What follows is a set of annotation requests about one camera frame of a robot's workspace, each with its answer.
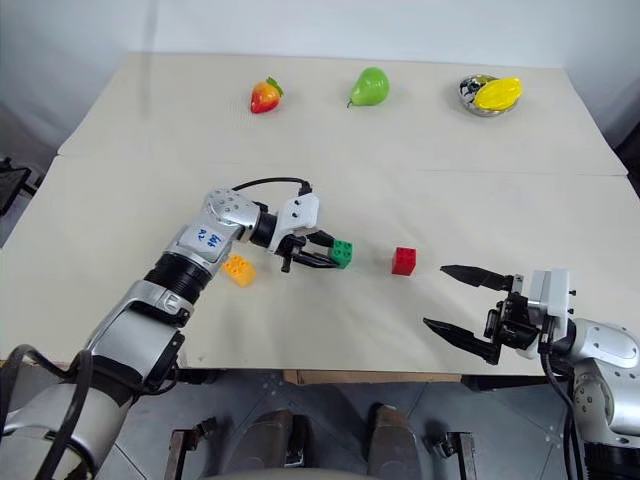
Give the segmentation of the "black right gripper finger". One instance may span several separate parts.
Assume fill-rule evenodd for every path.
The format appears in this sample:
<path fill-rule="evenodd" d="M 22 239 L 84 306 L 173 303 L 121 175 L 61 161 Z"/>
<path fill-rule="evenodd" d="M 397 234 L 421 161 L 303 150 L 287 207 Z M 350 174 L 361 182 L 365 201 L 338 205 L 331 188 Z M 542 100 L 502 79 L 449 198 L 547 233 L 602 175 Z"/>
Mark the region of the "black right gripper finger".
<path fill-rule="evenodd" d="M 482 341 L 476 338 L 471 331 L 450 323 L 428 318 L 424 318 L 423 323 L 432 332 L 443 338 L 454 347 L 461 349 L 467 353 L 476 355 L 490 365 L 498 364 L 501 352 L 501 347 L 499 345 Z"/>
<path fill-rule="evenodd" d="M 495 291 L 511 291 L 514 282 L 512 275 L 502 275 L 475 266 L 444 265 L 440 271 L 464 284 Z"/>

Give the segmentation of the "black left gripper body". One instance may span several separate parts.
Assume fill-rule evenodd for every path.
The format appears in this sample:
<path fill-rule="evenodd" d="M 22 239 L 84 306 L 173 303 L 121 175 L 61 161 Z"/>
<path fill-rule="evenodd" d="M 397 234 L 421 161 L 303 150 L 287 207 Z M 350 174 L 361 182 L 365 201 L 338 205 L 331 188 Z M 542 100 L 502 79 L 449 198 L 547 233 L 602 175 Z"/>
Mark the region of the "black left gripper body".
<path fill-rule="evenodd" d="M 291 264 L 294 262 L 294 254 L 300 250 L 304 250 L 306 245 L 306 238 L 296 236 L 293 234 L 286 235 L 279 243 L 275 254 L 282 258 L 281 271 L 283 273 L 289 273 Z"/>

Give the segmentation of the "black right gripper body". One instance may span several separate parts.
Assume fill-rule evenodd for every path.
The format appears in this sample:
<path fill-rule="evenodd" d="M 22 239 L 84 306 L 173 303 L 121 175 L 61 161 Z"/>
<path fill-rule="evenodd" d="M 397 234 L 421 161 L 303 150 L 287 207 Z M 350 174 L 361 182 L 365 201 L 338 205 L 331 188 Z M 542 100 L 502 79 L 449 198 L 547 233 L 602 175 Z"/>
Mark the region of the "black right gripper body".
<path fill-rule="evenodd" d="M 536 341 L 539 328 L 529 317 L 528 298 L 521 294 L 523 278 L 519 275 L 490 273 L 483 286 L 506 291 L 504 300 L 487 313 L 484 337 L 489 339 L 485 358 L 499 358 L 503 346 L 526 352 Z"/>

